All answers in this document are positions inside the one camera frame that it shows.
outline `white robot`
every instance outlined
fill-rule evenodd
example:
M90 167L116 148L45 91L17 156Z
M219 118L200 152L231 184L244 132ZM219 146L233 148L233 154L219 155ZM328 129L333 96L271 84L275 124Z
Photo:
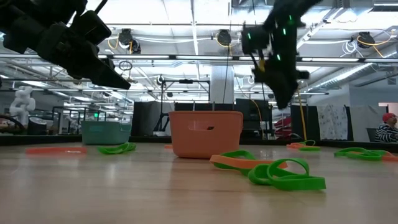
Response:
M10 106L10 115L15 117L23 126L29 123L29 112L35 110L36 101L30 97L33 89L30 86L20 86L15 92L15 100Z

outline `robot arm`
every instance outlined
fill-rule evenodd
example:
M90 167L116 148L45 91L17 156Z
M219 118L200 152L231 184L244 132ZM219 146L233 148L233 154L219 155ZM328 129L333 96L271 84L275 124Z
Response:
M97 45L111 35L97 16L106 2L83 14L87 0L0 0L0 31L6 34L3 45L20 54L30 48L73 78L129 89L130 84L114 71L113 62L98 58Z
M274 92L278 108L284 109L299 86L297 79L309 78L308 72L296 70L297 28L300 18L322 0L277 0L261 26L243 27L242 50L254 62L254 81L265 83ZM272 51L264 60L262 53L271 44ZM259 55L259 63L253 53Z

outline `ceiling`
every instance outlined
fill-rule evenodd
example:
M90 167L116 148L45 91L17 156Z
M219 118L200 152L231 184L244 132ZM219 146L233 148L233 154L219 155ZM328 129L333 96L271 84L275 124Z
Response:
M239 42L243 22L248 25L262 23L272 9L270 5L273 3L273 1L267 0L253 2L255 4L254 11L252 1L245 0L109 0L99 16L112 30L113 34L108 40L99 44L99 53L106 55L127 54L126 49L117 45L115 38L117 38L121 29L130 28L133 37L141 45L142 55L227 55L228 49L220 46L213 38L220 29L227 29L230 30L233 39L232 54L243 55ZM373 47L361 49L348 43L352 37L358 36L358 32L364 31L370 32L376 43L380 44L377 45L377 49L382 54L398 41L394 36L394 31L398 27L398 22L396 22L398 21L398 12L376 11L373 5L366 7L353 5L354 7L347 9L334 8L331 6L332 4L328 5L331 2L339 1L325 0L323 4L309 10L302 17L307 26L298 30L298 51L301 57L379 58L379 54ZM99 3L99 0L89 0L86 9L94 10ZM0 46L0 54L14 53ZM212 66L220 65L220 63L216 64L212 61L187 63L182 60L155 60L154 66L152 66L152 60L136 59L127 60L134 67L129 71L122 71L118 67L121 61L115 60L116 71L124 78L131 78L138 83L132 85L131 90L134 91L113 92L112 94L115 96L100 91L90 92L89 90L101 89L90 82L65 82L72 78L62 68L37 59L0 58L0 73L3 80L5 80L4 77L58 80L57 82L45 83L38 81L42 85L34 82L33 84L37 88L59 89L59 91L53 91L54 94L65 98L67 101L89 102L73 97L84 96L95 102L117 103L125 102L124 98L127 97L128 103L160 99L160 93L145 93L145 91L158 90L159 86L156 84L156 79L161 75L170 80L184 78L209 80ZM231 68L236 76L236 98L244 97L242 93L239 93L241 90L261 91L260 85L250 82L252 65L249 62L235 62ZM333 77L336 71L340 71L342 68L347 69L347 64L339 62L299 64L299 70L308 70L311 73L310 79L301 83L301 90L312 91L312 86L319 82L324 83L325 80L328 80L328 77ZM383 69L375 72L386 73ZM366 78L361 78L361 81L365 82L374 78L374 76L369 74ZM27 82L15 82L15 85L22 84L29 85ZM175 83L169 90L197 91L177 93L169 100L198 101L208 98L206 92L208 86L206 85ZM262 98L262 94L251 94L251 98Z

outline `orange basket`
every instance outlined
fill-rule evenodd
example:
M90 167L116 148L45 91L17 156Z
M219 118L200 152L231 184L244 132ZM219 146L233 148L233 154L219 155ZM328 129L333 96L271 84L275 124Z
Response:
M173 111L169 116L173 152L178 157L209 159L239 149L240 112Z

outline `table surface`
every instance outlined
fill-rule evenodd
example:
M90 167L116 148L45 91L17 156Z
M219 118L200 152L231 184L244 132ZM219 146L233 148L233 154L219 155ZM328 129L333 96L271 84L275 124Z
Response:
M326 178L326 190L284 192L207 160L177 158L163 144L112 156L90 146L85 157L30 157L28 147L0 147L0 223L377 224L398 217L398 163L334 158L332 148L241 146L259 159L303 158L312 175Z

